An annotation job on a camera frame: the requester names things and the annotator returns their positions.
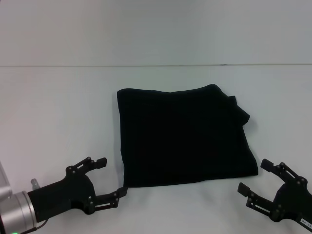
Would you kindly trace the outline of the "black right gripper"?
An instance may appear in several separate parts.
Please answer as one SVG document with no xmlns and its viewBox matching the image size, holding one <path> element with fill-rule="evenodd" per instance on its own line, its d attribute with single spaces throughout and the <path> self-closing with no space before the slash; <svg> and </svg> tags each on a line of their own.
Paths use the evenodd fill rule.
<svg viewBox="0 0 312 234">
<path fill-rule="evenodd" d="M 293 220 L 308 231 L 312 230 L 312 195 L 307 189 L 307 180 L 296 174 L 285 163 L 274 165 L 263 159 L 260 167 L 282 179 L 283 184 L 272 201 L 269 201 L 248 186 L 240 183 L 237 191 L 247 198 L 246 206 L 279 222 L 283 219 Z"/>
</svg>

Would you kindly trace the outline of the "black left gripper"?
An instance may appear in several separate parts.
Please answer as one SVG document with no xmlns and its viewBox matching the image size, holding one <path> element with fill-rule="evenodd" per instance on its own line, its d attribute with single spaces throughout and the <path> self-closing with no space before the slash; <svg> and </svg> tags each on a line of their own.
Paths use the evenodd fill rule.
<svg viewBox="0 0 312 234">
<path fill-rule="evenodd" d="M 28 193 L 37 222 L 45 221 L 71 209 L 91 215 L 97 211 L 117 208 L 119 200 L 127 195 L 128 188 L 121 187 L 106 195 L 95 195 L 89 171 L 107 166 L 107 158 L 96 161 L 90 157 L 67 167 L 63 180 Z"/>
</svg>

